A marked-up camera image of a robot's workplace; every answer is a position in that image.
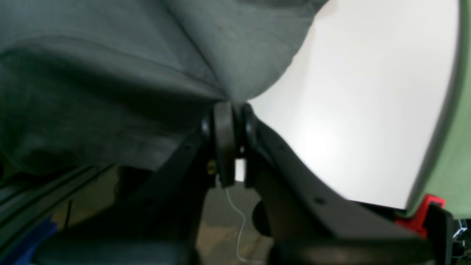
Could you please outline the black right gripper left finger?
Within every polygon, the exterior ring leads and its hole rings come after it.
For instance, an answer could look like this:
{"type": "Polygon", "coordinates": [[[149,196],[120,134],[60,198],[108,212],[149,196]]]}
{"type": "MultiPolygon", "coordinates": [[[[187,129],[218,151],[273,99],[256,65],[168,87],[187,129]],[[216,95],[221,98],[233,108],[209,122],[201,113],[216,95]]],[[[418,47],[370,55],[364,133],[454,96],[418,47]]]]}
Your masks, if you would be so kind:
{"type": "Polygon", "coordinates": [[[230,102],[191,131],[134,193],[41,243],[36,265],[200,265],[196,239],[216,180],[234,184],[236,141],[230,102]]]}

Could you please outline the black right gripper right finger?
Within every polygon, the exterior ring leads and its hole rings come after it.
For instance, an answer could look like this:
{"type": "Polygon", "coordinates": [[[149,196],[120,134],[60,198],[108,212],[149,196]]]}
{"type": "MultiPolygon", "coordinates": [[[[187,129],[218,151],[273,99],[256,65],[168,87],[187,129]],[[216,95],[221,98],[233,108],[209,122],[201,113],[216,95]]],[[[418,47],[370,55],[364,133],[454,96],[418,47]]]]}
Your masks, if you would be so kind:
{"type": "Polygon", "coordinates": [[[266,208],[274,243],[268,265],[433,265],[427,241],[333,191],[241,108],[246,186],[266,208]]]}

